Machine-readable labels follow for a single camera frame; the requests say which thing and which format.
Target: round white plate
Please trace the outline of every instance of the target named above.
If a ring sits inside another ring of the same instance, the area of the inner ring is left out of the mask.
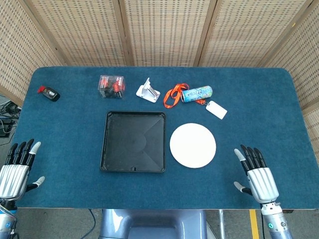
[[[216,152],[213,134],[206,127],[196,123],[186,123],[175,129],[169,146],[176,161],[189,168],[207,165]]]

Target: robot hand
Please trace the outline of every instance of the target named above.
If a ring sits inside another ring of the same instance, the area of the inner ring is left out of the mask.
[[[36,143],[32,148],[34,139],[28,143],[23,142],[19,146],[15,143],[9,150],[4,166],[0,171],[0,200],[16,201],[25,192],[37,188],[44,181],[40,177],[36,182],[27,185],[27,178],[31,170],[35,154],[41,142]]]
[[[245,157],[235,149],[234,152],[239,158],[248,178],[250,189],[234,182],[235,187],[243,192],[252,195],[260,204],[274,202],[278,196],[278,189],[270,169],[266,166],[261,152],[254,148],[246,148],[241,145]]]
[[[238,149],[234,152],[244,168],[250,188],[238,182],[234,182],[235,187],[242,193],[252,195],[260,203],[262,218],[265,218],[271,238],[293,239],[280,204],[275,202],[279,196],[278,189],[263,155],[256,148],[246,148],[243,145],[241,148],[245,156]]]

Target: woven screen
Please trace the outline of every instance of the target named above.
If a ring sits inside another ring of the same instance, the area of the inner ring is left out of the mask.
[[[257,66],[306,0],[224,0],[202,66]]]
[[[319,4],[266,66],[290,72],[301,107],[319,97]]]
[[[319,109],[304,115],[307,130],[319,163]]]
[[[125,65],[111,0],[30,0],[71,65]]]
[[[41,66],[61,65],[18,0],[0,2],[0,85],[22,105],[29,81]]]
[[[137,66],[193,66],[209,0],[125,0]]]

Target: robotic arm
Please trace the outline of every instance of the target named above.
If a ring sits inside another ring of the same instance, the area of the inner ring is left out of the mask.
[[[25,192],[39,187],[45,177],[27,185],[29,172],[41,142],[32,148],[34,139],[19,146],[15,143],[9,150],[4,166],[0,171],[0,239],[13,239],[18,234],[14,232],[17,223],[15,202],[22,198]]]
[[[260,203],[261,213],[272,239],[293,239],[280,203],[275,202],[279,192],[263,155],[256,148],[246,148],[243,145],[241,148],[245,156],[238,149],[235,149],[234,152],[244,168],[250,188],[238,182],[234,182],[235,187],[242,193],[252,195]]]

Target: orange lanyard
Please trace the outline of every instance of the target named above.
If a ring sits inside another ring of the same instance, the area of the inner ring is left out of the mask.
[[[186,83],[177,84],[173,89],[170,89],[166,93],[166,95],[164,97],[164,101],[163,101],[165,108],[170,109],[170,108],[173,108],[174,106],[177,105],[177,103],[180,99],[180,96],[182,94],[182,90],[189,90],[188,84],[186,84]],[[172,106],[166,104],[166,101],[169,99],[170,96],[174,99],[174,103]],[[201,105],[204,105],[206,103],[206,100],[201,99],[201,100],[197,100],[196,102],[201,104]]]

